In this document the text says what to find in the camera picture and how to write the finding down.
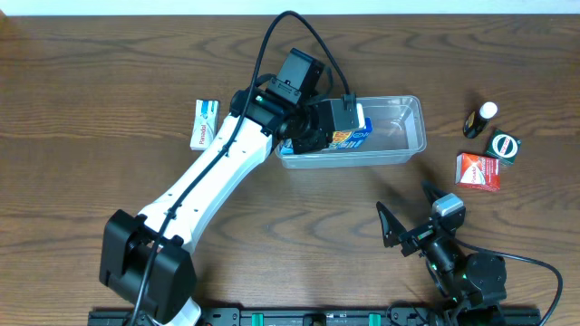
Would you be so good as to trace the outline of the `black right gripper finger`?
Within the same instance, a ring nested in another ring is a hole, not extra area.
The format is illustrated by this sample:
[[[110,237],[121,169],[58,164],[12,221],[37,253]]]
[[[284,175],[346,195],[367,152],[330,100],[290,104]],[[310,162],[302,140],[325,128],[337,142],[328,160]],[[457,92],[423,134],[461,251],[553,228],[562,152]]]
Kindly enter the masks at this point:
[[[382,226],[382,240],[385,247],[394,247],[401,243],[400,236],[407,232],[398,218],[384,205],[376,203],[377,212]]]
[[[428,180],[423,180],[421,182],[421,187],[422,187],[424,195],[426,196],[426,198],[430,204],[433,204],[435,201],[439,200],[440,198],[445,197],[448,194],[447,192],[434,186]]]

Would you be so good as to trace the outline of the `blue toothpaste box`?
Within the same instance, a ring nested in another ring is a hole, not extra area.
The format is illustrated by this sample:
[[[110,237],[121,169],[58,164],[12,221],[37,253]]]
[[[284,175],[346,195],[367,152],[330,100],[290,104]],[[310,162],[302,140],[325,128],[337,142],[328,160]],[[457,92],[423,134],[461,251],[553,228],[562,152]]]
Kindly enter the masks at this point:
[[[370,117],[365,118],[365,125],[362,129],[355,131],[336,131],[333,134],[333,141],[325,150],[334,149],[357,149],[371,135],[373,131]]]

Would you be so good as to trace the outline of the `red white medicine box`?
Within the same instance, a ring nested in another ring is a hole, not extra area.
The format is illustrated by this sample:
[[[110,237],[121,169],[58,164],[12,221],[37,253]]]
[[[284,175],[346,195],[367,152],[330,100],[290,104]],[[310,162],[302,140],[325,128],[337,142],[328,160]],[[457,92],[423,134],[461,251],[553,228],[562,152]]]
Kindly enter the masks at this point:
[[[500,190],[499,160],[469,153],[456,158],[455,184],[489,192]]]

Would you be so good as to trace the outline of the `clear plastic container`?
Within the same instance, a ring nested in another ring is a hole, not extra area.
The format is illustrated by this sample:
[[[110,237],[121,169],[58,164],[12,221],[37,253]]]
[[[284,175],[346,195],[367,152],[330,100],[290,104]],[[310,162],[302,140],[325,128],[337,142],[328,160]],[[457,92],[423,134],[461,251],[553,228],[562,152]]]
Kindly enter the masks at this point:
[[[373,131],[357,149],[321,150],[286,154],[283,143],[276,155],[285,168],[346,168],[407,162],[427,147],[420,100],[412,95],[359,97],[363,116]]]

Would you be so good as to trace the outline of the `dark green small box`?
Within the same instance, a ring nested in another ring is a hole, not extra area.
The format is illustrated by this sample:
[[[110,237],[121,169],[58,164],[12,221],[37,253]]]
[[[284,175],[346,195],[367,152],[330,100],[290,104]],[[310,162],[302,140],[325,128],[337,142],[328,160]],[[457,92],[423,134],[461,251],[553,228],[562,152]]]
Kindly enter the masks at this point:
[[[520,139],[495,129],[489,138],[485,154],[497,158],[503,166],[513,166],[521,146]]]

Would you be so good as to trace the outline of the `white Panadol box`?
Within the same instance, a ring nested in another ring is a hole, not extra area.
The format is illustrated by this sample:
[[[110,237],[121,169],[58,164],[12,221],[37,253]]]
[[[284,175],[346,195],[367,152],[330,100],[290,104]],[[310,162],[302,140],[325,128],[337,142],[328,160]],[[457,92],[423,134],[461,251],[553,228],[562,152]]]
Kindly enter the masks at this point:
[[[217,100],[196,100],[195,115],[189,146],[205,150],[217,134],[220,104]]]

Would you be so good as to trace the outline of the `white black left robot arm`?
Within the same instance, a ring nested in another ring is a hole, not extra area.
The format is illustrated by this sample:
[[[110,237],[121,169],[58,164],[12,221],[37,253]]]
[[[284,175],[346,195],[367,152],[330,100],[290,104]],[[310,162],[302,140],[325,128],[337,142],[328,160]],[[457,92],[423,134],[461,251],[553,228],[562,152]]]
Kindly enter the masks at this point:
[[[134,305],[122,324],[141,316],[155,325],[196,324],[201,309],[191,297],[192,255],[233,190],[281,141],[309,153],[327,148],[336,131],[363,123],[354,94],[238,91],[215,139],[176,183],[135,216],[116,211],[104,227],[99,280]]]

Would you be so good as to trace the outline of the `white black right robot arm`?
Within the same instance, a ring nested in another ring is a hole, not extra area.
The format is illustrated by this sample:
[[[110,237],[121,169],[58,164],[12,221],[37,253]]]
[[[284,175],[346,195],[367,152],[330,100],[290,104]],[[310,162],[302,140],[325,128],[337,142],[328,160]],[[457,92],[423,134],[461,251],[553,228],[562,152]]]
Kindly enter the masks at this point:
[[[499,303],[507,298],[505,260],[497,254],[465,254],[456,238],[467,215],[463,201],[428,181],[421,186],[431,211],[427,222],[411,230],[385,204],[376,203],[383,245],[398,245],[405,257],[425,258],[431,279],[448,300],[432,324],[504,325]]]

